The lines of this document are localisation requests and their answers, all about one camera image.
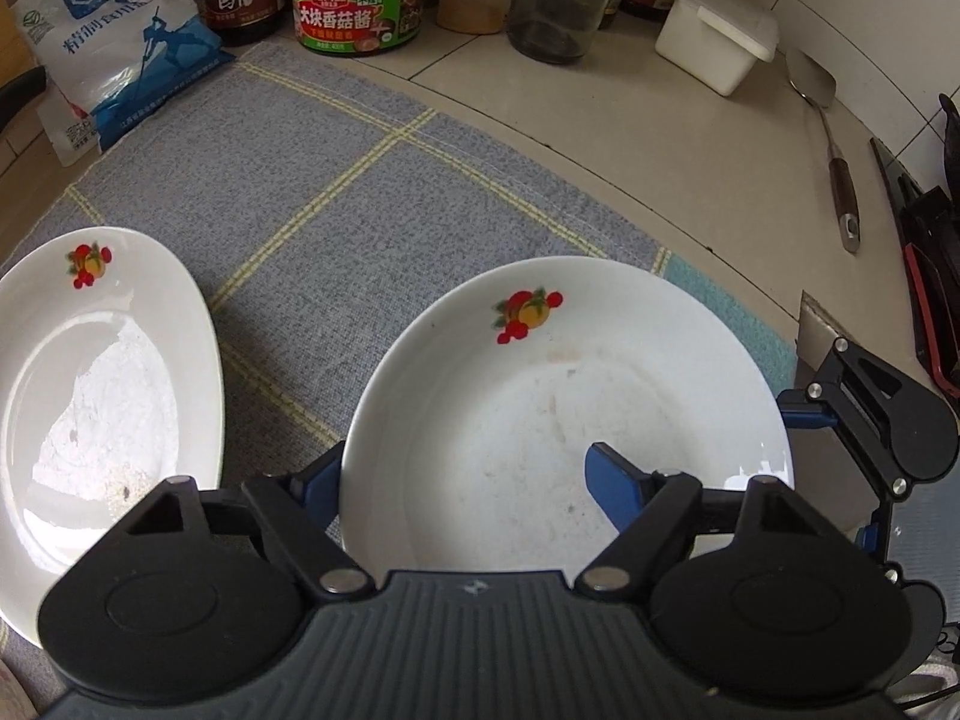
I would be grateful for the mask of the blue white salt bag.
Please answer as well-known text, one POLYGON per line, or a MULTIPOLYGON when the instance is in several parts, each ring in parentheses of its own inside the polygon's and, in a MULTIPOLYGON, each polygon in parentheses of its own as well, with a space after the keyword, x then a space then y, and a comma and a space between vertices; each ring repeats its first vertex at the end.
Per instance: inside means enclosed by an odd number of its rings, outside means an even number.
POLYGON ((13 0, 11 15, 46 72, 37 115, 64 166, 231 60, 195 0, 13 0))

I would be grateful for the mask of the grey teal towel mat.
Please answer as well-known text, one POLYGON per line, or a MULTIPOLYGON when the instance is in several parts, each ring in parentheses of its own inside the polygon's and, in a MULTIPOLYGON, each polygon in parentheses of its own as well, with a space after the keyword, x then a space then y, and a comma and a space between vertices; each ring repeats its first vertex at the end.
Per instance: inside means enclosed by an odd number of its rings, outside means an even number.
POLYGON ((532 257, 652 271, 713 310, 773 390, 793 382, 796 355, 776 330, 622 213, 285 39, 167 101, 5 245, 3 263, 95 224, 166 245, 212 309, 224 483, 316 460, 421 310, 532 257))

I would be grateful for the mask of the white plastic seasoning box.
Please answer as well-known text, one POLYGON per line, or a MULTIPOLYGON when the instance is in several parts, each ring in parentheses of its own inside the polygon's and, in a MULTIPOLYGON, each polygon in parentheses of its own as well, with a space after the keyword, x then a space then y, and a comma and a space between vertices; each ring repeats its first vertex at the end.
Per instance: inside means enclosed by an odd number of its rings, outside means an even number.
POLYGON ((769 64, 778 21, 752 0, 669 0, 654 50, 667 62, 729 98, 757 62, 769 64))

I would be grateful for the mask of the oval fruit plate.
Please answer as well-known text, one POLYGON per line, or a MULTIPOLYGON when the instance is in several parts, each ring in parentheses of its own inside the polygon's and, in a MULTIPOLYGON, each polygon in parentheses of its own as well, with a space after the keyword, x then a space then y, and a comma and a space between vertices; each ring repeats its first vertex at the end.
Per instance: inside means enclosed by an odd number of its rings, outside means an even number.
POLYGON ((2 278, 2 617, 31 645, 52 585, 156 484, 221 478, 224 387, 189 270, 123 227, 2 278))
POLYGON ((495 268, 416 317, 364 388, 343 546, 374 577, 577 574, 615 535, 587 490, 597 442, 709 488, 793 479, 770 385, 703 302, 610 260, 495 268))

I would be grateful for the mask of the black gas stove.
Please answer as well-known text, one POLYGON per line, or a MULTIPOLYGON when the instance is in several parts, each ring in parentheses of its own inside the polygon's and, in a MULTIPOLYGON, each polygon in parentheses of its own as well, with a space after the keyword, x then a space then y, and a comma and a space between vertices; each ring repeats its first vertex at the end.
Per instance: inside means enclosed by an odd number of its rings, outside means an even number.
POLYGON ((872 138, 907 275, 919 364, 958 411, 958 107, 939 94, 946 116, 947 190, 921 190, 907 168, 872 138))

